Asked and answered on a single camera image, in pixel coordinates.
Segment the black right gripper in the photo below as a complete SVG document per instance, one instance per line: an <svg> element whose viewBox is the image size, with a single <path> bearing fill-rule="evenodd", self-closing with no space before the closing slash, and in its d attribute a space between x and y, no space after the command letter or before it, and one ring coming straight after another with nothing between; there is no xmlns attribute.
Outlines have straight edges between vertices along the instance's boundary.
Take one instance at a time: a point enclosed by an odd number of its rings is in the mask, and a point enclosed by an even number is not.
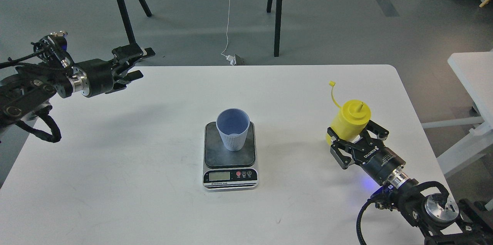
<svg viewBox="0 0 493 245"><path fill-rule="evenodd" d="M357 143L340 139L331 127L327 128L327 134L330 137L330 152L342 169L356 164L380 186L388 181L394 170L406 164L384 145L389 131L372 120L359 133Z"/></svg>

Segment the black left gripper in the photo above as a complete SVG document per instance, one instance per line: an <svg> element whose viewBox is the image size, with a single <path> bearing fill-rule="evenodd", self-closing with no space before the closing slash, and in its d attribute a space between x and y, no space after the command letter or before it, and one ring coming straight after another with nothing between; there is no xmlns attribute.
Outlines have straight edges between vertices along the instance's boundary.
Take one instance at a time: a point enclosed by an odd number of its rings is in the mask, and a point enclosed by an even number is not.
<svg viewBox="0 0 493 245"><path fill-rule="evenodd" d="M92 59L79 63L79 71L85 75L83 96L89 98L126 89L128 84L143 78L143 73L136 70L114 79L112 70L130 70L143 59L156 55L152 48L141 48L137 43L115 48L112 54L112 62Z"/></svg>

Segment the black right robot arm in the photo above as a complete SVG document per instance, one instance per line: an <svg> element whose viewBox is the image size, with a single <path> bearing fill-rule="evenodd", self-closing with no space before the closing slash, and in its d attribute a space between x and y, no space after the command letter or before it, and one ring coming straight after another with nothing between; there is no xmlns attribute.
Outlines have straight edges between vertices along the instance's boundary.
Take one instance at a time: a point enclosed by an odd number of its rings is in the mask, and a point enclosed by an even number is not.
<svg viewBox="0 0 493 245"><path fill-rule="evenodd" d="M455 201L437 181L419 183L405 174L405 161L384 145L389 132L383 127L369 121L355 143L342 139L332 127L327 129L327 135L331 154L341 168L356 164L380 185L356 219L356 236L361 245L365 244L362 215L372 203L377 209L400 212L412 227L420 229L425 245L493 243L492 215L479 203Z"/></svg>

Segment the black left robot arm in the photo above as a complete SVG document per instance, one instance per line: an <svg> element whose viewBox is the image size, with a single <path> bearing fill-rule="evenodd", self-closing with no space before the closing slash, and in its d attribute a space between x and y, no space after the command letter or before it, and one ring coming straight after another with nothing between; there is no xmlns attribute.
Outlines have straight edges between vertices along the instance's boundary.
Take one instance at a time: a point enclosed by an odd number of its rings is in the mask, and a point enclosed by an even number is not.
<svg viewBox="0 0 493 245"><path fill-rule="evenodd" d="M132 43L113 49L111 60L77 63L67 52L66 36L65 31L50 33L32 44L32 54L1 64L2 69L16 69L16 74L1 80L1 133L15 125L41 140L58 143L60 129L49 115L49 100L55 94L65 99L81 92L89 98L121 91L143 77L132 68L155 55L152 48Z"/></svg>

